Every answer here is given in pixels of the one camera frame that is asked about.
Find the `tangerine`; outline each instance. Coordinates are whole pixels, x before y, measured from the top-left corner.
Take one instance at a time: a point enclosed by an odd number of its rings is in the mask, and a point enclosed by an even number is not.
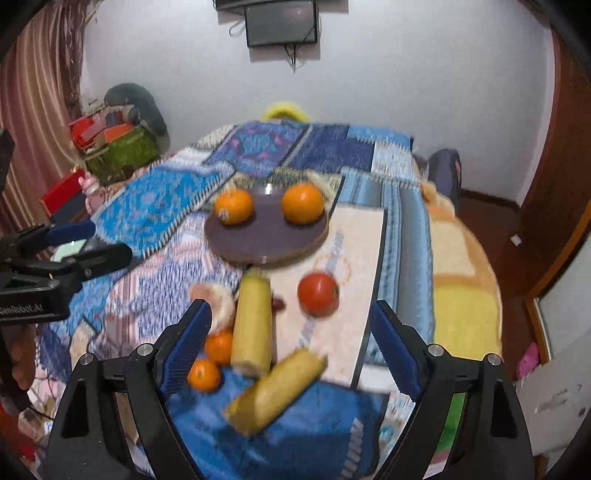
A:
[[[195,390],[213,392],[220,384],[222,374],[217,365],[209,358],[197,358],[187,376],[187,382]]]
[[[281,211],[288,222],[307,225],[318,220],[324,212],[324,199],[311,183],[296,183],[283,194]]]
[[[224,225],[238,225],[250,218],[254,204],[246,190],[232,189],[220,194],[214,211]]]
[[[205,354],[218,365],[230,365],[230,356],[232,354],[231,330],[222,330],[221,332],[208,335],[205,339]]]

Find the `blue gripper pad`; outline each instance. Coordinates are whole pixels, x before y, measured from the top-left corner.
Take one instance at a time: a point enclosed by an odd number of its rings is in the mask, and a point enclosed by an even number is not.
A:
[[[182,389],[212,327],[212,310],[195,300],[176,325],[164,329],[154,344],[154,379],[164,398]]]
[[[45,235],[45,241],[48,245],[58,247],[75,240],[90,238],[95,232],[96,225],[90,219],[86,219],[78,223],[51,227]]]
[[[421,369],[405,340],[412,341],[415,345],[409,346],[416,347],[413,351],[420,355],[422,355],[421,347],[426,348],[425,343],[417,332],[403,331],[412,327],[402,325],[388,303],[383,300],[378,300],[369,308],[369,328],[374,334],[375,341],[382,351],[398,389],[408,395],[413,402],[417,402],[423,393]],[[405,340],[402,339],[401,333],[405,336]],[[409,333],[415,333],[418,341],[412,335],[408,335]]]

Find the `green bag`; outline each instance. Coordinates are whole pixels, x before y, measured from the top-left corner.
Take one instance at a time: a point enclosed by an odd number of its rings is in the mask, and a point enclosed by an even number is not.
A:
[[[158,144],[143,127],[136,127],[85,158],[86,167],[102,185],[129,178],[160,156]]]

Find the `metal screw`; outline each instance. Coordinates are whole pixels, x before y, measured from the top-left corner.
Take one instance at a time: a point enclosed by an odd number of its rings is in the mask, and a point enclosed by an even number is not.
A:
[[[80,357],[80,363],[82,365],[88,365],[94,360],[95,356],[92,353],[85,353]]]
[[[154,347],[152,347],[152,345],[150,345],[149,343],[143,343],[138,347],[138,355],[146,356],[151,354],[153,350]]]
[[[433,356],[442,356],[443,355],[443,347],[436,343],[432,343],[427,348],[427,351]]]
[[[491,365],[500,365],[501,364],[501,357],[498,356],[496,353],[489,353],[486,356],[486,359]]]

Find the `red box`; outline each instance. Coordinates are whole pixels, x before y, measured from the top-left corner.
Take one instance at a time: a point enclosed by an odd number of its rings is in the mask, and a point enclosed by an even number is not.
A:
[[[82,191],[78,179],[84,177],[86,172],[80,167],[63,177],[49,191],[41,197],[41,203],[45,206],[47,213],[51,216],[57,209],[64,206],[74,195]]]

